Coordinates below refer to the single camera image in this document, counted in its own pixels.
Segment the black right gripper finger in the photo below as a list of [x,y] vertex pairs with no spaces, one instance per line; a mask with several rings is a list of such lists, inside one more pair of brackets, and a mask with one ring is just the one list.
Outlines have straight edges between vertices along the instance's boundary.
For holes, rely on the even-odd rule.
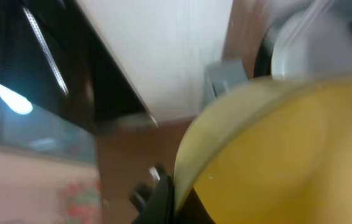
[[139,183],[129,194],[129,200],[139,215],[132,224],[170,224],[174,218],[172,178],[164,165],[157,163],[149,168],[155,187]]

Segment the yellow bowl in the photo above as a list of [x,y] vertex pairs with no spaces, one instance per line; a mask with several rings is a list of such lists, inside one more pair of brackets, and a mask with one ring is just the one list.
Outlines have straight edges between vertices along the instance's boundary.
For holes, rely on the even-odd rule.
[[190,125],[174,211],[196,192],[216,223],[352,223],[352,76],[258,78]]

